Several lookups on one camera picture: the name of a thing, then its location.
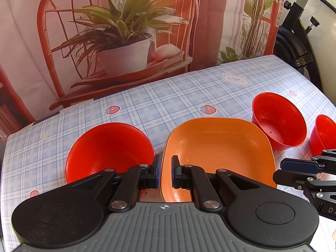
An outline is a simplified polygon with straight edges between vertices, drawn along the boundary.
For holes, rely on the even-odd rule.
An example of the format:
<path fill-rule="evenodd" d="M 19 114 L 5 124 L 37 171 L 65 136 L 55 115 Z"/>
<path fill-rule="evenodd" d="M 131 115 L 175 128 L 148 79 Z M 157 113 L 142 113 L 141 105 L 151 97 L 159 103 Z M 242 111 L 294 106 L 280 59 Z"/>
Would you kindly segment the red plastic bowl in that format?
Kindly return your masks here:
<path fill-rule="evenodd" d="M 310 148 L 313 156 L 321 155 L 323 150 L 335 149 L 335 122 L 320 114 L 310 135 Z"/>
<path fill-rule="evenodd" d="M 254 97 L 252 123 L 266 134 L 273 151 L 298 147 L 306 140 L 303 115 L 292 102 L 276 93 L 263 92 Z"/>
<path fill-rule="evenodd" d="M 140 164 L 151 165 L 155 152 L 149 138 L 127 123 L 98 125 L 72 146 L 66 161 L 66 183 L 73 183 L 105 169 L 124 173 Z"/>

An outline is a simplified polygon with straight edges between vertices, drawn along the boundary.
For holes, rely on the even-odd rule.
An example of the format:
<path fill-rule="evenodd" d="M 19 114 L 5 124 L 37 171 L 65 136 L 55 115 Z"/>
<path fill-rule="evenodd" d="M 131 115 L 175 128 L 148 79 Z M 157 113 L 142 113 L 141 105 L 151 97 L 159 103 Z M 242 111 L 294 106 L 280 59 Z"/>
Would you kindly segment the orange square plate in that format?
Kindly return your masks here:
<path fill-rule="evenodd" d="M 266 184 L 273 181 L 276 163 L 266 135 L 253 123 L 238 118 L 195 118 L 176 127 L 163 152 L 161 194 L 165 202 L 189 202 L 190 191 L 172 186 L 171 158 L 181 165 L 202 167 L 207 173 L 223 168 Z"/>

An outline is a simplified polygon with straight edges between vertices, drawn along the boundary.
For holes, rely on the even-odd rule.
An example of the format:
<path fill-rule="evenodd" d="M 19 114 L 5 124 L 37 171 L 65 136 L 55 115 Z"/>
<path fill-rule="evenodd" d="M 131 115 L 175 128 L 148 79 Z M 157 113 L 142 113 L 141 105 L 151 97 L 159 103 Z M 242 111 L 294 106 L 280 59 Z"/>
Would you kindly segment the blue plaid bed sheet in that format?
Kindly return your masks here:
<path fill-rule="evenodd" d="M 108 122 L 124 122 L 143 131 L 155 152 L 163 152 L 169 134 L 181 123 L 202 116 L 211 105 L 216 117 L 250 120 L 255 95 L 273 92 L 289 99 L 313 130 L 324 114 L 335 118 L 334 104 L 309 80 L 273 55 L 222 64 L 140 85 L 66 108 L 9 136 L 2 165 L 1 226 L 3 247 L 18 240 L 11 215 L 30 194 L 65 183 L 68 153 L 87 130 Z"/>

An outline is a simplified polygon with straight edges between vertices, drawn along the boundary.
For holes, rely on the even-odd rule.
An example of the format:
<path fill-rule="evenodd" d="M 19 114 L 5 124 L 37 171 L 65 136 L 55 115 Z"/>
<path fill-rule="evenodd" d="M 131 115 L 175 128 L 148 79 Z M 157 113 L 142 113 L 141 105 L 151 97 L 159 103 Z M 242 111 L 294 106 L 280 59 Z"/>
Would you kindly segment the black exercise bike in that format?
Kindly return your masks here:
<path fill-rule="evenodd" d="M 319 26 L 319 21 L 311 17 L 310 25 L 305 27 L 300 19 L 308 1 L 284 2 L 282 7 L 288 10 L 288 13 L 278 28 L 273 54 L 302 75 L 307 73 L 306 78 L 320 91 L 323 91 L 317 59 L 308 37 L 312 28 Z M 319 1 L 335 12 L 335 7 L 329 1 Z"/>

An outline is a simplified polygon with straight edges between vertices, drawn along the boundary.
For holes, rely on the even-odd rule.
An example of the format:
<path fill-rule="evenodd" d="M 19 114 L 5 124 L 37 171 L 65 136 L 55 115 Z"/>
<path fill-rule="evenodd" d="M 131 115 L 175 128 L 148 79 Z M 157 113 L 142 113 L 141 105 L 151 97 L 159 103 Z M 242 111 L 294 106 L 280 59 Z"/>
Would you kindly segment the printed room scene backdrop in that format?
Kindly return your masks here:
<path fill-rule="evenodd" d="M 1 0 L 1 140 L 76 103 L 273 52 L 284 0 Z"/>

